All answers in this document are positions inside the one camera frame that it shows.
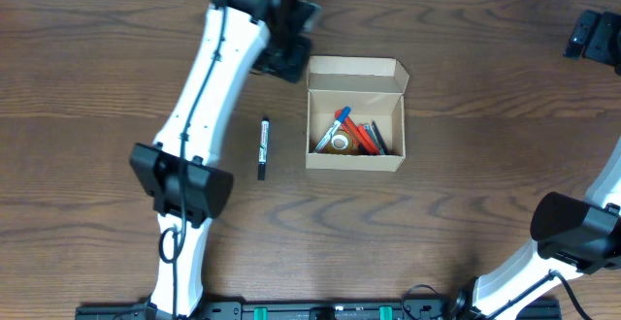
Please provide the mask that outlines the blue whiteboard marker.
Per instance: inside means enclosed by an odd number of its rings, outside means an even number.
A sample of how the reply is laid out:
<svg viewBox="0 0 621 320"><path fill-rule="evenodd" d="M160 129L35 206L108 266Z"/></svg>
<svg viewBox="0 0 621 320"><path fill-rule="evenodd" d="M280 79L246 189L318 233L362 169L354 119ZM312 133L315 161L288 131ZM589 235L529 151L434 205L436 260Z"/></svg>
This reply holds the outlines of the blue whiteboard marker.
<svg viewBox="0 0 621 320"><path fill-rule="evenodd" d="M339 110L339 114L336 116L335 121L332 123L330 128L326 131L324 136L321 138L321 140L318 142L315 149L313 150L314 153L319 153L326 147L326 145L332 140L336 132L339 130L345 119L348 117L350 111L350 107L344 107L342 110Z"/></svg>

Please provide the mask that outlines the black whiteboard marker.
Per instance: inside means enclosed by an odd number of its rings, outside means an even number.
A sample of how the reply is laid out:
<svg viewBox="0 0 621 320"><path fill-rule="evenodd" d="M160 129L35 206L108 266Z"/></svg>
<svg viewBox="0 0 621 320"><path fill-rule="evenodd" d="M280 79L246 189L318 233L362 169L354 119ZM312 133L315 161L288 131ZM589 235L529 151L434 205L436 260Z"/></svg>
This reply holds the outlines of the black whiteboard marker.
<svg viewBox="0 0 621 320"><path fill-rule="evenodd" d="M270 120L264 117L261 121L261 135L258 154L258 173L257 179L264 180L266 177L268 146L269 146Z"/></svg>

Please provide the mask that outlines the cardboard box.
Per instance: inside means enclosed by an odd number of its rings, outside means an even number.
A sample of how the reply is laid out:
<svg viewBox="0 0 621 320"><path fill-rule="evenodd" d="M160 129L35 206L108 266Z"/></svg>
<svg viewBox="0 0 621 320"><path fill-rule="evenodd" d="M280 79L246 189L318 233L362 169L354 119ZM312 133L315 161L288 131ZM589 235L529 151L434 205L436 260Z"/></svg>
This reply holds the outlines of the cardboard box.
<svg viewBox="0 0 621 320"><path fill-rule="evenodd" d="M321 170L395 172L406 159L405 92L409 73L395 58L313 56L307 72L306 167ZM388 155L314 153L339 110L350 107L354 124L374 121Z"/></svg>

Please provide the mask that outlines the yellow tape roll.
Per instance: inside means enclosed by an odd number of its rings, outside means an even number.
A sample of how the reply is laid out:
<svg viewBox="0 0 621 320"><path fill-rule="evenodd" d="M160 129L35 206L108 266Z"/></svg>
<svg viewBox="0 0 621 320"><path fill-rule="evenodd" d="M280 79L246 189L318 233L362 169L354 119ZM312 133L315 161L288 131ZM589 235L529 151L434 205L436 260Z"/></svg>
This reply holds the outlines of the yellow tape roll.
<svg viewBox="0 0 621 320"><path fill-rule="evenodd" d="M324 152L339 155L355 155L358 153L358 147L346 131L339 130L326 145Z"/></svg>

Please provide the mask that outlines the orange utility knife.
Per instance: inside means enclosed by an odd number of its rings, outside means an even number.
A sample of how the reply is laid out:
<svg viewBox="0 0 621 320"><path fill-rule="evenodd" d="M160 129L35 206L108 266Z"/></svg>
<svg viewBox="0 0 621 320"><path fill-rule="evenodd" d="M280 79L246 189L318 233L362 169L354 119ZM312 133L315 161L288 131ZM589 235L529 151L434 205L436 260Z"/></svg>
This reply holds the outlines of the orange utility knife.
<svg viewBox="0 0 621 320"><path fill-rule="evenodd" d="M344 119L341 127L352 138L354 145L363 155L373 155L373 153L368 149L367 142L363 137L363 134L358 130L357 126L349 116Z"/></svg>

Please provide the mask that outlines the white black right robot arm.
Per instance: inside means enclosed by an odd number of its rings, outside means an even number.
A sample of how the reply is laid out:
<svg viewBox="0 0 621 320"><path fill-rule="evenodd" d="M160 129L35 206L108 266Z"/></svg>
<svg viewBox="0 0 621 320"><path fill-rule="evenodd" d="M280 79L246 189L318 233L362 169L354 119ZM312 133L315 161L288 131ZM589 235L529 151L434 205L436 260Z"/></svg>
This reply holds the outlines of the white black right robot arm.
<svg viewBox="0 0 621 320"><path fill-rule="evenodd" d="M583 199L550 192L530 237L497 269L463 288L453 319L558 319L544 294L601 269L620 267L620 151L613 150Z"/></svg>

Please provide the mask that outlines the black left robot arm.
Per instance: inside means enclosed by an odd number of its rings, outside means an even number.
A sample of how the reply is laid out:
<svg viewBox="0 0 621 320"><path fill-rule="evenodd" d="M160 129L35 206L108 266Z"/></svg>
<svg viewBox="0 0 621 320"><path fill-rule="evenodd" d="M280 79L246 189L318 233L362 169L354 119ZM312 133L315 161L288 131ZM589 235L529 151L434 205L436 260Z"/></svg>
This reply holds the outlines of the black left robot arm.
<svg viewBox="0 0 621 320"><path fill-rule="evenodd" d="M153 200L160 227L154 291L136 315L191 319L203 299L202 264L212 222L234 178L217 165L232 111L251 73L296 83L311 55L320 8L304 0L211 0L180 97L152 144L130 166Z"/></svg>

